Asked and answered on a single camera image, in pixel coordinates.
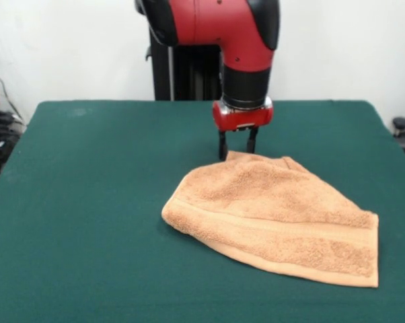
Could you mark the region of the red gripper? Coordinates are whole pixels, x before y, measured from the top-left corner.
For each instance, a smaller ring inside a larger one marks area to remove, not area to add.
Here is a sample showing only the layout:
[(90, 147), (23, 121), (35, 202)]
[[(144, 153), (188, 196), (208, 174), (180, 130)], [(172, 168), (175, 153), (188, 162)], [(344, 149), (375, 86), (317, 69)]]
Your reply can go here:
[(261, 107), (255, 109), (244, 109), (229, 107), (222, 100), (213, 102), (213, 119), (219, 131), (219, 159), (227, 157), (227, 131), (237, 131), (244, 128), (251, 128), (247, 140), (246, 151), (254, 153), (258, 127), (269, 124), (274, 113), (272, 100), (267, 96)]

